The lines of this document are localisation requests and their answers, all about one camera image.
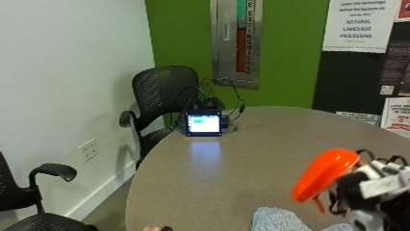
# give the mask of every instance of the white wall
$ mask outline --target white wall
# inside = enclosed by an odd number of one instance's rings
[[[38,183],[46,211],[81,219],[134,172],[138,146],[118,117],[133,75],[154,66],[145,1],[0,6],[0,150],[22,187],[41,163],[77,169],[70,183]],[[84,163],[77,147],[90,139],[100,155]],[[0,230],[33,211],[0,213]]]

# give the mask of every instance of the gray table top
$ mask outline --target gray table top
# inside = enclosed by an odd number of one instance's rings
[[[289,107],[246,108],[237,131],[218,138],[172,133],[152,150],[129,189],[126,229],[250,230],[258,207],[279,207],[313,230],[345,222],[290,191],[321,152],[370,149],[410,158],[410,141],[353,118]],[[327,206],[326,193],[321,199]]]

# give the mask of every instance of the gray carpet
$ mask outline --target gray carpet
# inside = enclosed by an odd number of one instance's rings
[[[113,192],[101,205],[82,220],[97,226],[100,231],[125,231],[126,196],[132,178]]]

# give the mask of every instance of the chair armrest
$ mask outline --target chair armrest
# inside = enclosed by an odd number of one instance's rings
[[[130,118],[137,121],[137,116],[132,111],[124,111],[120,114],[120,127],[130,127]]]
[[[66,182],[72,181],[77,176],[77,171],[73,167],[61,165],[61,164],[42,164],[41,166],[36,167],[29,172],[29,186],[36,186],[36,174],[44,173],[46,175],[58,176],[61,177]]]

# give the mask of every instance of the blue fabric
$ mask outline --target blue fabric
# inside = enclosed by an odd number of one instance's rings
[[[253,218],[251,231],[313,231],[295,213],[281,208],[261,207]],[[350,224],[331,225],[322,231],[354,231]]]

